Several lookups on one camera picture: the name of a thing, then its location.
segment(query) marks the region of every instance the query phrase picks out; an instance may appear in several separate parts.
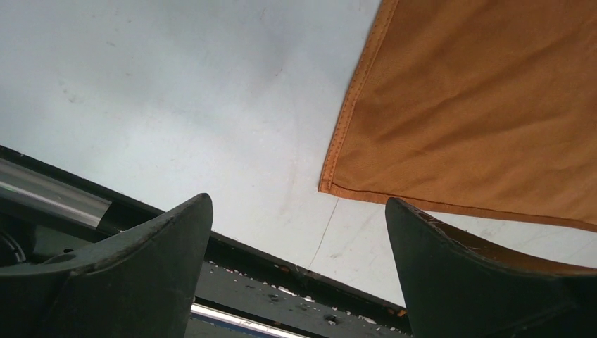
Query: orange cloth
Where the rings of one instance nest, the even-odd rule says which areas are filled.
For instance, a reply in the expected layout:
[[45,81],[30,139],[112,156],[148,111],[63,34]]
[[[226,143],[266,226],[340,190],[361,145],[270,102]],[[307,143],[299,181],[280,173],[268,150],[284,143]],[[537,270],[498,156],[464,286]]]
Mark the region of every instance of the orange cloth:
[[597,231],[597,1],[383,0],[320,191]]

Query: scratch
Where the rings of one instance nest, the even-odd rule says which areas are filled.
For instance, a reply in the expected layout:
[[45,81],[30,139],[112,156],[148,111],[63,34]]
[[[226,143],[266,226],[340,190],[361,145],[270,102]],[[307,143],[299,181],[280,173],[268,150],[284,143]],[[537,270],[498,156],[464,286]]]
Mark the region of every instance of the scratch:
[[568,256],[568,258],[572,258],[574,256],[576,256],[580,251],[583,251],[586,247],[588,247],[589,245],[593,244],[594,241],[596,241],[597,239],[592,239],[589,243],[585,244],[582,246],[582,248],[576,250],[572,255]]
[[327,228],[329,227],[329,224],[332,222],[332,217],[334,216],[334,212],[336,211],[336,207],[338,206],[339,201],[340,201],[340,197],[338,197],[338,199],[336,200],[336,204],[334,205],[334,208],[332,209],[332,214],[329,215],[329,220],[327,220],[327,225],[325,226],[325,230],[323,230],[323,235],[321,236],[321,240],[319,241],[318,249],[315,251],[315,255],[313,255],[313,259],[311,260],[311,263],[309,263],[308,269],[311,269],[311,265],[315,261],[315,257],[317,257],[319,249],[321,249],[321,244],[323,243],[323,239],[325,238],[325,233],[327,232]]
[[561,234],[561,233],[562,233],[562,232],[564,232],[564,231],[565,231],[565,229],[561,229],[561,230],[558,230],[558,231],[556,231],[556,232],[549,232],[549,233],[547,233],[547,234],[542,234],[542,235],[540,235],[540,236],[533,237],[533,238],[529,238],[529,239],[527,239],[527,240],[524,240],[524,241],[522,241],[522,242],[518,242],[518,243],[514,244],[514,246],[524,246],[525,244],[529,244],[530,242],[534,242],[534,241],[536,241],[536,240],[538,240],[538,239],[541,239],[541,238],[544,238],[544,237],[549,237],[549,236],[553,236],[553,235]]

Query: small white fragment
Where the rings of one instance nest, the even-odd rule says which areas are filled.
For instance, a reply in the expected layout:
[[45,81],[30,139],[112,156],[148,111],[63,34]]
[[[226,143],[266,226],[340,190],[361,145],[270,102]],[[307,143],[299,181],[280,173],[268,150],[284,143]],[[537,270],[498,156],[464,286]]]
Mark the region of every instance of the small white fragment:
[[287,294],[289,294],[289,295],[291,295],[291,296],[293,296],[293,297],[296,297],[296,294],[295,294],[294,292],[292,292],[292,291],[288,290],[288,289],[287,289],[287,288],[285,288],[285,287],[278,287],[278,290],[280,290],[281,292],[286,292]]
[[373,320],[373,319],[371,319],[371,318],[367,318],[367,317],[365,317],[364,315],[359,315],[359,316],[358,316],[358,319],[362,319],[362,320],[364,320],[365,322],[367,322],[367,323],[370,323],[370,324],[377,324],[377,323],[375,322],[375,320]]

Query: seam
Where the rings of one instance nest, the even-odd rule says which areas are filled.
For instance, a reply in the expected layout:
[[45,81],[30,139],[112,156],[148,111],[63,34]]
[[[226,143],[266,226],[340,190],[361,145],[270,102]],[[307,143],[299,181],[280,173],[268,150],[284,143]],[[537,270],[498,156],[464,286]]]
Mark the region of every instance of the seam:
[[346,133],[350,127],[356,102],[367,81],[373,61],[377,57],[377,52],[386,35],[391,19],[394,16],[394,11],[396,10],[398,2],[399,0],[383,0],[379,7],[379,13],[375,18],[369,38],[367,39],[365,48],[363,49],[363,53],[361,54],[353,74],[351,84],[348,87],[344,103],[340,110],[340,116],[338,117],[334,134],[332,135],[332,142],[329,146],[320,178],[319,190],[321,192],[329,192],[332,188],[332,180],[334,179],[336,164],[346,138]]
[[592,223],[586,223],[582,220],[575,220],[571,218],[558,218],[544,215],[530,215],[528,213],[515,213],[512,211],[497,211],[488,208],[478,208],[474,206],[459,206],[457,204],[428,201],[425,199],[417,199],[408,196],[351,190],[344,187],[340,187],[335,183],[332,184],[329,193],[345,199],[355,199],[358,201],[377,204],[385,204],[388,199],[397,197],[400,199],[404,199],[408,203],[427,211],[454,213],[458,215],[468,215],[481,218],[498,218],[503,220],[514,220],[518,222],[527,223],[546,223],[549,225],[573,227],[576,229],[586,230],[590,232],[597,232],[597,225]]

